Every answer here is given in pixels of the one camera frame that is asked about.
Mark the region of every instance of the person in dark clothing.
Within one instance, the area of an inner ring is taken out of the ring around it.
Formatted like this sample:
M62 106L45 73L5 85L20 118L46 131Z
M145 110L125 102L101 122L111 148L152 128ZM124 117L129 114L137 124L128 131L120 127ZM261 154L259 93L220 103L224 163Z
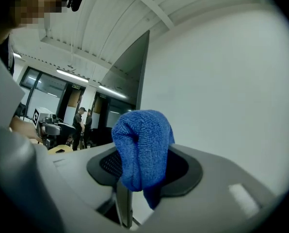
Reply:
M83 136L84 146L86 149L87 149L87 140L90 135L91 126L92 126L92 116L91 116L91 110L89 109L87 112L85 130L84 130L84 136Z
M65 0L0 0L0 58L11 75L14 73L14 57L9 37L12 30L35 23L45 13L61 11L62 1ZM12 131L42 142L34 125L21 120L17 111L21 110L16 110L12 118Z
M82 115L84 112L86 112L85 108L81 107L78 113L76 113L75 117L73 118L72 126L76 128L76 132L73 134L73 144L72 144L73 151L78 150L81 132L84 132L85 129L84 124L82 123Z

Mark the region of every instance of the fluorescent light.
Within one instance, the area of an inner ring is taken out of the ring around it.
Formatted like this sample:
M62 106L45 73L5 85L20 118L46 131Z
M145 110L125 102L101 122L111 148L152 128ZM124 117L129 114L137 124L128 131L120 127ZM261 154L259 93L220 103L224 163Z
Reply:
M34 79L34 78L30 77L30 76L28 76L28 78L36 81L36 79ZM39 83L42 83L40 80L38 80L38 82L39 82Z
M22 56L20 55L20 54L18 54L18 53L13 53L13 56L14 57L17 57L17 58L21 58Z
M112 90L110 90L110 89L108 89L108 88L106 88L106 87L104 87L104 86L99 86L99 88L101 88L101 89L103 89L103 90L106 90L106 91L109 91L109 92L111 92L111 93L113 93L113 94L116 94L117 96L119 96L119 97L121 97L121 98L126 98L126 96L124 96L124 95L122 95L122 94L120 94L120 93L117 93L117 92L115 92L115 91L112 91Z
M54 94L51 94L51 93L49 93L49 92L48 92L48 94L50 94L50 95L52 95L52 96L55 96L55 97L57 97L56 95L54 95Z
M61 74L63 74L63 75L66 75L66 76L68 76L68 77L71 77L71 78L74 78L74 79L77 79L77 80L81 80L81 81L83 81L83 82L87 82L87 83L88 83L88 80L87 80L87 79L81 78L81 77L79 77L79 76L77 76L77 75L75 75L75 74L72 74L72 73L70 73L70 72L62 71L62 70L59 70L59 69L56 69L56 71L59 72L59 73L61 73Z

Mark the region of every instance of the ceiling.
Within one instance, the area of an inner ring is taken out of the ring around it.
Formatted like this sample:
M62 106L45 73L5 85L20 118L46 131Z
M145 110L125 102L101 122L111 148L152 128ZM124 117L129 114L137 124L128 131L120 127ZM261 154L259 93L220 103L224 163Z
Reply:
M92 86L104 85L108 73L112 82L107 86L114 89L118 86L115 77L120 83L122 77L111 67L146 31L150 30L152 42L207 11L256 1L83 0L77 12L66 9L49 15L38 26L15 30L13 46L29 65L51 74L60 67L88 78ZM128 65L121 65L119 70L128 75L133 72Z

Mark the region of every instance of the black mesh grille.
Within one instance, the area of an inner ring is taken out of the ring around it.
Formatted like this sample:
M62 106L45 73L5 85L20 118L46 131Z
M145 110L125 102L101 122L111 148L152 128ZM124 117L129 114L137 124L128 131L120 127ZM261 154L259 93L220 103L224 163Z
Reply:
M99 165L107 173L112 174L117 180L122 176L122 160L118 151L115 151L101 159Z

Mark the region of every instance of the blue knit cloth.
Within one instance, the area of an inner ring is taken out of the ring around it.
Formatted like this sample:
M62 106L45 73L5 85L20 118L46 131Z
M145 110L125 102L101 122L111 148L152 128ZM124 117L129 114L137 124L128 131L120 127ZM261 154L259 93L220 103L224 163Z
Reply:
M134 192L144 190L154 208L150 197L165 178L168 145L175 142L168 120L158 111L128 112L112 129L112 138L122 159L123 185Z

